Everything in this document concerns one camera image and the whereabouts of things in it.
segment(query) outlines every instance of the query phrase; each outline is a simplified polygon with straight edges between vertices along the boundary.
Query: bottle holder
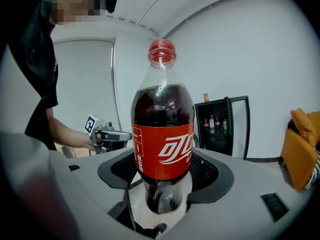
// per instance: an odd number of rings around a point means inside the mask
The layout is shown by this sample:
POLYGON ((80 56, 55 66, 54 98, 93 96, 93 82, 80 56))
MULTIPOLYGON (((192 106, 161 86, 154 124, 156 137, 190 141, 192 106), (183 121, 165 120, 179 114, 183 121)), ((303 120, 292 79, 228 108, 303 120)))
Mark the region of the bottle holder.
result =
MULTIPOLYGON (((123 189, 123 201, 117 203, 108 214, 141 234, 155 238, 158 229, 143 229, 133 219, 128 190, 142 183, 138 180, 131 184, 137 173, 135 154, 133 150, 124 153, 100 164, 99 177, 114 189, 123 189)), ((189 172, 192 177, 192 192, 188 194, 187 212, 192 204, 213 203, 223 197, 234 183, 234 174, 223 162, 209 157, 193 149, 189 172)))

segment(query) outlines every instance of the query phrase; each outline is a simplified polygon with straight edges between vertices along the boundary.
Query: black t-shirt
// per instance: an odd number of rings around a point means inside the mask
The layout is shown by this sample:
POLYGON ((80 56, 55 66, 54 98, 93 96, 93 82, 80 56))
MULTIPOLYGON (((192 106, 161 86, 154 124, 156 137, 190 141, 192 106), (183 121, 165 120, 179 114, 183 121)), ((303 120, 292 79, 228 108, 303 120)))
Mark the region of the black t-shirt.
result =
POLYGON ((51 0, 35 0, 17 26, 17 34, 9 40, 12 55, 33 88, 41 96, 27 125, 25 134, 56 150, 49 131, 46 109, 58 105, 58 65, 50 34, 51 0))

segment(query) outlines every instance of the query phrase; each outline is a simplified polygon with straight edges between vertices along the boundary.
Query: ceiling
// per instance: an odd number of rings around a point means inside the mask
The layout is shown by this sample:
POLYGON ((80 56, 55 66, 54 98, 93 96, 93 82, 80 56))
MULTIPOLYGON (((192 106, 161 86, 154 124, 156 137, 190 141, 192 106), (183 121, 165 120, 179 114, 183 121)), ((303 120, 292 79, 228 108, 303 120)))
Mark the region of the ceiling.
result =
POLYGON ((114 13, 105 12, 103 21, 163 38, 188 17, 217 1, 220 0, 117 0, 114 13))

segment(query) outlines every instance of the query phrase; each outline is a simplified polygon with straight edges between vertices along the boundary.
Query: person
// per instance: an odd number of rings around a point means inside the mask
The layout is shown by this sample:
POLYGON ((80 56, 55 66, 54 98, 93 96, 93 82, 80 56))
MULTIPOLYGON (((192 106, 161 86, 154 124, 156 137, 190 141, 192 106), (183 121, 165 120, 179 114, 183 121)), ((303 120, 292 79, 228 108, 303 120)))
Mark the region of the person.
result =
POLYGON ((18 33, 8 42, 21 71, 41 97, 25 134, 42 141, 49 150, 56 150, 54 143, 95 150, 87 134, 65 126, 54 116, 58 63, 50 35, 55 25, 99 15, 104 8, 106 0, 34 0, 17 26, 18 33))

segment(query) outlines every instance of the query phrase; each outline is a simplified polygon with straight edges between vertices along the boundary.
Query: cola bottle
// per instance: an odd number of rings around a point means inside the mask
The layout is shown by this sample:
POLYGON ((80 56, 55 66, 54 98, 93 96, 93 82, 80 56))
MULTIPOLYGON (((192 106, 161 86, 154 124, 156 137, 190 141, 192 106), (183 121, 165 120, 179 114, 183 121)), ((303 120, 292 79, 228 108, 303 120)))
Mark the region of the cola bottle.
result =
POLYGON ((155 214, 176 210, 182 202, 182 178, 188 173, 195 109, 175 71, 176 49, 166 39, 149 47, 149 72, 131 106, 135 162, 145 200, 155 214))

